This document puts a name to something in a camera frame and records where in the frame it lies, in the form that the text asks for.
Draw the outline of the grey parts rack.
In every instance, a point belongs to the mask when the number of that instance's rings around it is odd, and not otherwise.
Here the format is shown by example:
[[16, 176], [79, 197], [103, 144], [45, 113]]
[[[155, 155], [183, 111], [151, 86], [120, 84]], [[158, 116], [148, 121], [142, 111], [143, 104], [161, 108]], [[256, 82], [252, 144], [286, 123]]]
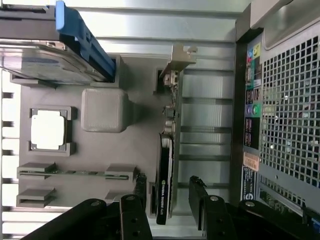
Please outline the grey parts rack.
[[[170, 102], [159, 75], [167, 60], [117, 55], [116, 61], [113, 83], [21, 87], [17, 207], [74, 207], [91, 198], [111, 203], [131, 194], [138, 174], [145, 174], [147, 213], [156, 215], [163, 108]], [[65, 118], [64, 144], [58, 150], [38, 149], [31, 143], [31, 117], [38, 111], [60, 112]], [[55, 170], [129, 178], [18, 174]]]

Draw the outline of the green RAM stick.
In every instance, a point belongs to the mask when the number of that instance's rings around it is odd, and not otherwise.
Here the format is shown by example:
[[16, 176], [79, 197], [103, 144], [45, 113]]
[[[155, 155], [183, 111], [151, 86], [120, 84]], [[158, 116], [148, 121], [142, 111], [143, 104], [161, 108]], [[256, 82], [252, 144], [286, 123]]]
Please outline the green RAM stick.
[[20, 171], [19, 175], [31, 175], [31, 176], [55, 176], [55, 175], [72, 175], [72, 176], [95, 176], [95, 177], [114, 177], [114, 178], [129, 178], [128, 174], [119, 173], [107, 173], [103, 171], [75, 171], [75, 170], [53, 170], [49, 172], [39, 172], [39, 171]]

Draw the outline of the silver CPU chip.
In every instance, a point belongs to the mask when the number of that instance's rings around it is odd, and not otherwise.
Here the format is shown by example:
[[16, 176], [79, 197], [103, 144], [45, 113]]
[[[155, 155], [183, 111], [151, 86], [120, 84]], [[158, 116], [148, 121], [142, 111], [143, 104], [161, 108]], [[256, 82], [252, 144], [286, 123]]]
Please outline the silver CPU chip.
[[65, 142], [66, 119], [59, 111], [42, 111], [31, 117], [30, 141], [37, 149], [58, 150]]

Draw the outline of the open black PC case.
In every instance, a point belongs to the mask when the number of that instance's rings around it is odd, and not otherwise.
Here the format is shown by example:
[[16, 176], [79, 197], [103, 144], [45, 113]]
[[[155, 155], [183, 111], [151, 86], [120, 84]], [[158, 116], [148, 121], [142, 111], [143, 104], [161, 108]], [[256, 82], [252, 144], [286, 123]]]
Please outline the open black PC case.
[[320, 0], [253, 0], [235, 40], [230, 201], [320, 233]]

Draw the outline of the hard disk with blue carrier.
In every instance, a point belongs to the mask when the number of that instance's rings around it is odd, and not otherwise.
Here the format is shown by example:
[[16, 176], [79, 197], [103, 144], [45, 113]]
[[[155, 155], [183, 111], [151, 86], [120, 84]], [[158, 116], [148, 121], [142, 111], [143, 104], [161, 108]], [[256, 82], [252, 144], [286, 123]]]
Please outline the hard disk with blue carrier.
[[0, 68], [57, 85], [112, 83], [116, 77], [116, 60], [63, 0], [44, 7], [0, 5]]

